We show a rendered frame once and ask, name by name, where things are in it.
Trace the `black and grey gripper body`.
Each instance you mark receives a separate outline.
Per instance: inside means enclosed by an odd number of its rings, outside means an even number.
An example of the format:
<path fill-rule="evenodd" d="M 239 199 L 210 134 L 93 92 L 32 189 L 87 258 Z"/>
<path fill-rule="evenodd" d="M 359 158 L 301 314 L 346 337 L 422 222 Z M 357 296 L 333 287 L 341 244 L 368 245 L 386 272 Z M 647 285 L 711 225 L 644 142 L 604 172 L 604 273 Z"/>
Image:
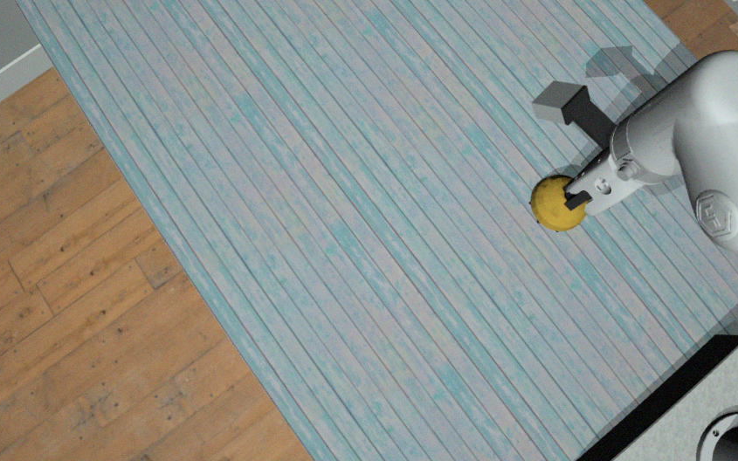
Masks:
<path fill-rule="evenodd" d="M 617 177 L 621 166 L 616 162 L 612 142 L 618 124 L 611 134 L 610 145 L 602 150 L 566 188 L 566 193 L 578 194 L 585 190 L 591 195 L 584 208 L 589 217 L 621 202 L 644 185 L 661 183 L 641 182 L 632 178 L 624 182 Z"/>

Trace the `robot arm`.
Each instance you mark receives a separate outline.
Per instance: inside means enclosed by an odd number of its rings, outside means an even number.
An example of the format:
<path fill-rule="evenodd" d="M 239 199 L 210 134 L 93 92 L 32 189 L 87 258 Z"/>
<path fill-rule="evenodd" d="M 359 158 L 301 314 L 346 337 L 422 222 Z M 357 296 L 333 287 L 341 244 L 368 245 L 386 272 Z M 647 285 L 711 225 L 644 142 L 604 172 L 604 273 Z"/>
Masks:
<path fill-rule="evenodd" d="M 587 86 L 553 80 L 531 104 L 536 118 L 574 121 L 603 150 L 610 145 L 616 124 Z M 682 173 L 701 229 L 738 251 L 737 50 L 713 52 L 681 73 L 618 124 L 612 145 L 622 181 L 659 183 Z M 707 426 L 696 461 L 738 461 L 738 412 Z"/>

